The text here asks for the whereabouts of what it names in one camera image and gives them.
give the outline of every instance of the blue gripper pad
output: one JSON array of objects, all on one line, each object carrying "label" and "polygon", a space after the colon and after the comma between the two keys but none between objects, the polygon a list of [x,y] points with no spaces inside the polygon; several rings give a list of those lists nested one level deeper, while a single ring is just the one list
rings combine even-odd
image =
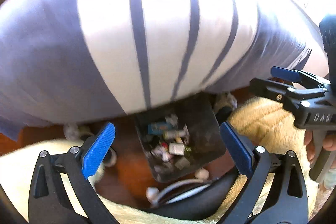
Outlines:
[{"label": "blue gripper pad", "polygon": [[99,165],[114,141],[115,135],[115,127],[113,123],[109,122],[83,156],[82,172],[86,179],[97,172]]},{"label": "blue gripper pad", "polygon": [[254,162],[254,155],[251,149],[238,137],[229,122],[223,122],[221,124],[220,136],[235,162],[239,173],[250,178],[253,174],[252,167]]},{"label": "blue gripper pad", "polygon": [[273,67],[271,68],[271,75],[293,83],[300,83],[302,81],[300,73],[291,69]]}]

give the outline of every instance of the silver bolt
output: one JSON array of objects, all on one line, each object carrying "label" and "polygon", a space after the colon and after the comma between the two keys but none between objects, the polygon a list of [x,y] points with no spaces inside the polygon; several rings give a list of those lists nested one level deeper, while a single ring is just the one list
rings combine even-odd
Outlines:
[{"label": "silver bolt", "polygon": [[40,152],[40,157],[44,158],[47,155],[47,152],[45,150]]},{"label": "silver bolt", "polygon": [[310,106],[310,102],[308,102],[308,101],[302,101],[301,105],[304,106],[304,107],[309,107]]},{"label": "silver bolt", "polygon": [[265,152],[265,148],[263,146],[257,146],[256,150],[259,152],[259,153],[263,153]]},{"label": "silver bolt", "polygon": [[76,154],[79,151],[78,146],[73,146],[70,148],[70,153],[71,154]]},{"label": "silver bolt", "polygon": [[295,152],[293,150],[289,150],[288,154],[290,157],[294,158],[295,157]]}]

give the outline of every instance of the yellow fur rug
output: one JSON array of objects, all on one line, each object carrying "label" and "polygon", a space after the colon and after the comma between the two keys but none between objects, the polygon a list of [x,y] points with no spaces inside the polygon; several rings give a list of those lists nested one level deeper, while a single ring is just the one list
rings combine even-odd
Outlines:
[{"label": "yellow fur rug", "polygon": [[[257,98],[239,107],[229,120],[240,134],[248,136],[259,145],[263,145],[269,152],[284,154],[287,150],[293,150],[297,153],[305,176],[309,214],[311,214],[314,209],[318,186],[317,183],[309,178],[309,162],[307,161],[305,147],[303,145],[304,130],[298,130],[293,127],[293,116],[285,112],[280,104],[267,99]],[[48,150],[50,154],[65,153],[70,147],[74,145],[80,146],[81,144],[82,142],[80,141],[46,141],[0,157],[0,183],[14,206],[25,219],[28,220],[28,193],[39,152]],[[96,181],[100,180],[103,173],[104,168],[101,166],[96,175],[89,178],[90,183],[93,185]],[[68,177],[62,174],[62,179],[75,211],[85,216],[70,186]],[[261,209],[262,203],[265,201],[270,189],[272,179],[273,177],[269,175],[254,209],[254,213],[257,213]],[[165,218],[113,203],[101,196],[100,199],[121,224],[212,224],[216,223],[224,212],[226,212],[243,187],[245,181],[245,176],[239,176],[218,211],[210,218],[201,221],[183,221]]]}]

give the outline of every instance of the gray handle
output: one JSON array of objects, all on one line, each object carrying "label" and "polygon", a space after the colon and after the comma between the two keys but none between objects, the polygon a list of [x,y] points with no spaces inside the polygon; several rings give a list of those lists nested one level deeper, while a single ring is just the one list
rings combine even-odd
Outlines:
[{"label": "gray handle", "polygon": [[326,173],[336,158],[336,151],[326,151],[322,147],[322,142],[326,135],[326,131],[314,130],[313,132],[315,157],[310,165],[311,169],[309,171],[309,176],[312,180],[318,183],[323,182]]}]

